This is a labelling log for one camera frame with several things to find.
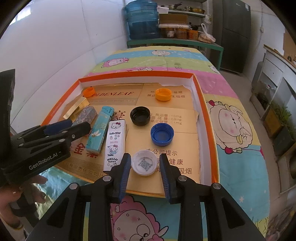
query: jar lid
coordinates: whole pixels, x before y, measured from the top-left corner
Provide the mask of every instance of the jar lid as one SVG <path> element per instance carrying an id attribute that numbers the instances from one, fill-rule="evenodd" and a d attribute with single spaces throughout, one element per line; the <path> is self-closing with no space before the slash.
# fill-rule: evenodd
<path id="1" fill-rule="evenodd" d="M 169 145 L 174 137 L 174 129 L 167 123 L 157 123 L 151 128 L 151 139 L 157 146 Z"/>
<path id="2" fill-rule="evenodd" d="M 132 122 L 137 126 L 144 126 L 150 121 L 150 110 L 144 106 L 132 109 L 130 114 Z"/>
<path id="3" fill-rule="evenodd" d="M 172 91 L 167 88 L 160 88 L 155 91 L 155 97 L 161 101 L 168 101 L 172 98 Z"/>
<path id="4" fill-rule="evenodd" d="M 141 176 L 149 176 L 156 171 L 157 157 L 150 150 L 138 151 L 132 159 L 133 170 Z"/>
<path id="5" fill-rule="evenodd" d="M 84 97 L 88 98 L 88 97 L 93 96 L 96 92 L 94 90 L 94 87 L 89 87 L 89 88 L 85 89 L 82 93 L 83 93 Z"/>

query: tile floor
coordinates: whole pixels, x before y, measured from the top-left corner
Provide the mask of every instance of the tile floor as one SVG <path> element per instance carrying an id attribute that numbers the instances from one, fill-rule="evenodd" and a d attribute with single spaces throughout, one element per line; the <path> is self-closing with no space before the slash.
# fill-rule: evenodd
<path id="1" fill-rule="evenodd" d="M 264 153 L 266 167 L 269 177 L 269 192 L 270 192 L 270 215 L 269 218 L 272 219 L 280 211 L 286 207 L 288 193 L 279 196 L 280 193 L 280 181 L 279 181 L 279 171 L 276 164 L 276 156 L 274 155 L 274 149 L 272 142 L 269 139 L 267 132 L 260 120 L 260 117 L 249 101 L 251 97 L 251 81 L 247 77 L 241 75 L 232 74 L 226 71 L 220 71 L 226 81 L 229 83 L 231 88 L 237 94 L 239 100 L 244 106 L 248 116 L 250 117 L 254 128 L 257 132 L 259 141 L 262 145 L 262 150 Z"/>

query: sleeve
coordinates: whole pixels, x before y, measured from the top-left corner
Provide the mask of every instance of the sleeve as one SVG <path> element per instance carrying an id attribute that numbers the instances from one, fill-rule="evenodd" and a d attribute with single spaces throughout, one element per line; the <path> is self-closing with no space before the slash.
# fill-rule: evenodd
<path id="1" fill-rule="evenodd" d="M 8 230 L 10 235 L 16 240 L 16 241 L 25 241 L 25 235 L 24 235 L 24 226 L 23 224 L 20 224 L 16 229 L 9 226 L 0 216 L 0 219 L 5 226 L 5 228 Z"/>

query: yellow-orange bottle cap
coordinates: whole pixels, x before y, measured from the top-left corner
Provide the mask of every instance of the yellow-orange bottle cap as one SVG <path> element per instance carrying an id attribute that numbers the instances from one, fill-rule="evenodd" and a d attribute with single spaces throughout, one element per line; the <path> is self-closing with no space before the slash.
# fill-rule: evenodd
<path id="1" fill-rule="evenodd" d="M 87 98 L 87 97 L 93 96 L 96 92 L 94 90 L 94 87 L 89 87 L 85 89 L 82 93 L 83 93 L 83 96 Z"/>
<path id="2" fill-rule="evenodd" d="M 167 88 L 160 88 L 155 91 L 155 97 L 161 101 L 168 101 L 172 98 L 172 91 Z"/>

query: large blue water jug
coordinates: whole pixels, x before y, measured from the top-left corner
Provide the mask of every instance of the large blue water jug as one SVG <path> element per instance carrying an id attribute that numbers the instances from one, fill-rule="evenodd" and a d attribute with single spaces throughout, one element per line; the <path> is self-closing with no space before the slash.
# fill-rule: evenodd
<path id="1" fill-rule="evenodd" d="M 125 10 L 131 39 L 160 37 L 157 3 L 152 0 L 136 0 L 127 4 Z"/>

